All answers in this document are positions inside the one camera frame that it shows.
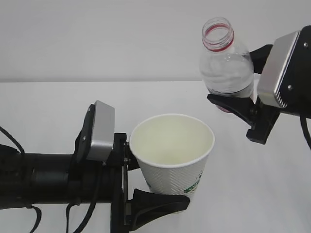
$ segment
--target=bottle opening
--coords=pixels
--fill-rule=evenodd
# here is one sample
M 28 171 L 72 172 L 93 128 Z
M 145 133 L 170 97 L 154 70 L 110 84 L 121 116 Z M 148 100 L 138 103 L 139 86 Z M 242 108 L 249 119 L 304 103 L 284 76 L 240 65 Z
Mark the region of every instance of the bottle opening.
M 203 44 L 212 52 L 224 51 L 233 43 L 233 39 L 234 31 L 225 18 L 212 18 L 203 26 Z

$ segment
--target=paper cup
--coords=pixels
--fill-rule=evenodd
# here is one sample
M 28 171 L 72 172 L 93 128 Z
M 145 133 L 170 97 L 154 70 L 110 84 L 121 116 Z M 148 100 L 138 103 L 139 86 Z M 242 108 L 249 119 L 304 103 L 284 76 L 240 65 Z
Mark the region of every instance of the paper cup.
M 214 147 L 212 129 L 181 114 L 149 118 L 135 127 L 130 139 L 151 192 L 191 197 Z

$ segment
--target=plastic bottle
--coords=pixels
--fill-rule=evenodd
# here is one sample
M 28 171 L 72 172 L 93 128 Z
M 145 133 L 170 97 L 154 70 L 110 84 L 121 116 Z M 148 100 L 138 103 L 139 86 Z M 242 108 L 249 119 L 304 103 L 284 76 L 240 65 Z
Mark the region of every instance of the plastic bottle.
M 222 17 L 209 20 L 203 26 L 202 41 L 200 71 L 210 93 L 252 98 L 253 63 L 229 21 Z

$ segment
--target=robotic arm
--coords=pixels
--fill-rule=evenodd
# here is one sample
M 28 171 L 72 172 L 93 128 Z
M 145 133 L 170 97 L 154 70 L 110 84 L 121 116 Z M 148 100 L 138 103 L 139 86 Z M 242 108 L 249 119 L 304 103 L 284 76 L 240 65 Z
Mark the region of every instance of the robotic arm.
M 0 145 L 0 209 L 35 209 L 33 204 L 68 203 L 69 210 L 90 203 L 80 226 L 87 225 L 96 203 L 111 203 L 111 233 L 129 233 L 161 216 L 187 209 L 189 198 L 134 190 L 128 200 L 127 173 L 138 169 L 125 133 L 114 133 L 114 108 L 100 101 L 90 105 L 73 154 L 29 154 L 3 128 L 0 131 L 19 148 Z
M 251 126 L 249 140 L 265 144 L 280 113 L 300 116 L 304 136 L 311 147 L 306 118 L 311 118 L 311 26 L 285 35 L 273 45 L 251 52 L 254 71 L 261 74 L 258 97 L 207 99 L 234 113 Z

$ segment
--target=white tabletop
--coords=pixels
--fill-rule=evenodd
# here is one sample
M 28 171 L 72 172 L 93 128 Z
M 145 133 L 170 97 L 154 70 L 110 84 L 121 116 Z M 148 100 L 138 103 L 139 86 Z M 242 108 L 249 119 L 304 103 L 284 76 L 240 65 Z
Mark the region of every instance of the white tabletop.
M 116 108 L 116 132 L 130 133 L 162 113 L 197 117 L 211 126 L 216 144 L 188 210 L 155 220 L 138 233 L 309 233 L 311 155 L 299 118 L 281 115 L 265 146 L 246 138 L 249 128 L 206 100 L 202 82 L 2 83 L 0 125 L 26 152 L 72 153 L 87 107 L 101 100 Z M 12 145 L 0 135 L 0 143 Z M 134 188 L 148 190 L 140 170 Z M 38 233 L 65 232 L 65 205 L 41 205 Z M 87 205 L 73 207 L 70 232 Z M 98 204 L 85 233 L 109 233 L 110 208 Z M 0 211 L 0 231 L 29 232 L 33 210 Z
M 310 0 L 2 0 L 0 82 L 200 80 L 201 29 L 250 50 L 310 24 Z

